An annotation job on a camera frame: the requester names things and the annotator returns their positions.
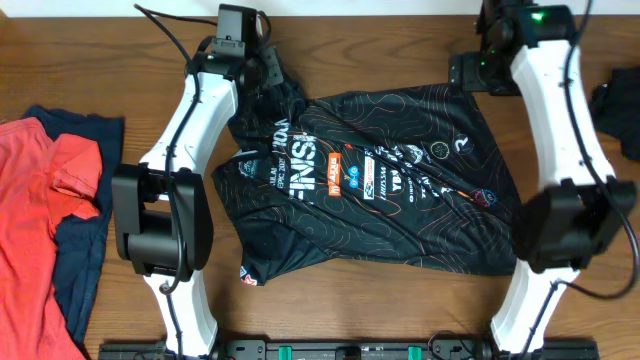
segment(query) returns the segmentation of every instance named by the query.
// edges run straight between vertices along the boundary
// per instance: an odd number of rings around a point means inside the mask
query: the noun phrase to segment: printed logo
[[[471,198],[482,207],[490,207],[498,202],[496,194],[487,189],[472,191]]]
[[[393,162],[397,162],[398,158],[402,158],[402,153],[400,152],[400,150],[398,150],[397,146],[393,147],[393,154],[382,146],[376,146],[373,148],[373,150],[376,152],[376,154],[384,156],[385,158]]]
[[[438,194],[438,192],[436,192],[433,189],[433,186],[431,186],[431,180],[429,180],[428,177],[423,176],[420,180],[422,181],[422,185],[426,185],[429,188],[429,190],[431,190],[431,195],[433,195],[433,197],[440,197],[440,194]],[[427,194],[426,194],[426,191],[424,190],[424,186],[421,186],[421,188],[422,188],[422,198],[424,199],[427,197]]]
[[[291,145],[291,179],[289,197],[304,200],[306,190],[315,190],[316,179],[313,176],[316,156],[315,136],[294,135]]]
[[[431,153],[440,160],[444,160],[449,156],[449,146],[442,141],[436,141],[431,144]]]
[[[387,168],[380,164],[380,199],[387,200]]]
[[[411,181],[411,179],[407,180],[409,182],[409,202],[413,202],[413,181]]]
[[[327,169],[327,182],[329,196],[340,196],[340,153],[329,153],[329,168]]]
[[[428,162],[429,164],[433,164],[433,160],[431,160],[431,156],[429,156],[429,152],[428,152],[428,151],[426,151],[426,150],[424,149],[424,147],[422,147],[422,154],[423,154],[423,156],[427,159],[427,162]]]
[[[242,280],[245,284],[249,284],[249,285],[253,285],[253,286],[258,286],[258,280],[252,279],[251,275],[247,274],[247,276],[244,277],[244,280]]]
[[[274,152],[284,155],[284,152],[281,151],[281,149],[278,149],[278,147],[286,148],[287,146],[287,141],[289,141],[289,136],[287,135],[287,131],[289,131],[289,120],[282,119],[277,121],[275,125],[277,130],[273,134],[273,142],[271,143],[271,146],[273,147]]]
[[[352,166],[349,168],[349,186],[357,189],[358,188],[358,176],[360,175],[360,171],[358,167]]]
[[[375,172],[376,162],[372,157],[366,156],[364,158],[364,179],[363,179],[363,193],[365,200],[373,200],[373,189],[375,185]]]
[[[240,174],[244,177],[254,178],[256,176],[256,169],[258,168],[257,160],[240,161],[238,163]]]
[[[242,282],[245,284],[253,286],[258,285],[258,280],[252,279],[251,275],[247,273],[247,270],[245,270],[244,266],[240,266],[240,280],[242,280]]]
[[[402,178],[400,177],[400,174],[398,173],[398,170],[391,170],[391,186],[392,186],[392,190],[393,192],[399,191],[402,189]]]
[[[453,141],[454,150],[460,155],[467,155],[473,150],[473,142],[465,134],[459,134]]]
[[[420,161],[422,161],[422,156],[424,155],[424,153],[422,152],[422,149],[420,149],[415,145],[407,145],[407,148],[409,149],[409,154],[411,155],[411,159],[407,159],[407,160],[412,161],[414,164],[417,164]]]

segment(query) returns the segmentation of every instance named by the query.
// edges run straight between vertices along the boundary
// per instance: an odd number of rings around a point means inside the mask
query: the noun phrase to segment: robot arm
[[[606,251],[620,226],[585,166],[565,103],[563,70],[576,31],[568,8],[485,0],[477,31],[481,51],[452,57],[450,84],[521,95],[538,155],[540,193],[514,213],[516,269],[491,321],[495,353],[532,353],[544,344],[544,330],[566,289],[562,283],[573,282],[592,256]],[[615,180],[602,152],[579,64],[576,49],[569,73],[577,127],[595,172],[628,214],[634,186]]]
[[[136,273],[143,275],[153,290],[167,329],[166,349],[173,353],[181,349],[184,356],[208,356],[217,332],[201,272],[213,241],[203,185],[205,168],[222,129],[238,109],[239,96],[283,80],[275,49],[264,48],[268,36],[261,34],[256,10],[220,5],[217,35],[211,39],[212,52],[199,49],[193,57],[197,73],[186,77],[184,95],[160,140],[138,165],[120,165],[113,178],[119,255],[132,262]],[[177,139],[170,161],[186,243],[183,275],[171,294],[171,309],[160,286],[172,283],[178,273],[173,218],[171,213],[146,209],[144,203],[168,200],[167,148],[194,101],[194,76],[200,84],[199,102]],[[176,335],[180,335],[180,344]]]

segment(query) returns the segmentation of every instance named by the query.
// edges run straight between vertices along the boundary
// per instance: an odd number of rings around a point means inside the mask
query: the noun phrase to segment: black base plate
[[[471,354],[462,346],[473,351]],[[436,339],[431,349],[426,342],[416,343],[302,343],[239,340],[224,343],[208,357],[185,360],[507,360],[514,354],[492,354],[491,345],[477,339]],[[102,345],[98,360],[169,360],[164,343]],[[599,360],[593,341],[548,341],[541,351],[522,360]]]

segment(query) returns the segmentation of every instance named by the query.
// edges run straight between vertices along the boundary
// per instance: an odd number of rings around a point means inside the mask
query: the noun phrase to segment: wood grain surface
[[[474,17],[274,18],[273,42],[308,96],[445,82],[451,54],[479,46]],[[189,51],[215,31],[164,21]],[[588,93],[614,67],[640,64],[640,17],[596,17],[583,42]],[[184,61],[143,18],[9,19],[0,22],[0,118],[28,106],[126,117],[124,161],[136,163],[159,138],[183,91]],[[477,96],[524,200],[536,192],[537,161],[520,98]],[[640,165],[619,144],[601,143],[622,179],[640,180]],[[210,169],[237,150],[225,130]],[[441,329],[476,334],[500,307],[509,277],[479,277],[406,265],[331,260],[252,287],[239,280],[242,247],[210,177],[205,177],[215,238],[205,282],[223,338],[425,341]],[[640,229],[639,212],[631,217]],[[578,283],[613,291],[627,281],[624,234],[595,259]],[[605,359],[640,358],[640,293],[601,302],[568,291],[550,337],[593,337]],[[116,253],[113,224],[86,347],[97,358],[105,341],[165,336],[156,300]]]

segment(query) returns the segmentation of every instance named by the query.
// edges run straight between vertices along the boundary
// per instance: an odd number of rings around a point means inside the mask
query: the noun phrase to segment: red t-shirt
[[[98,215],[101,174],[94,141],[53,142],[36,118],[0,126],[0,357],[84,358],[53,297],[53,237],[68,215]]]

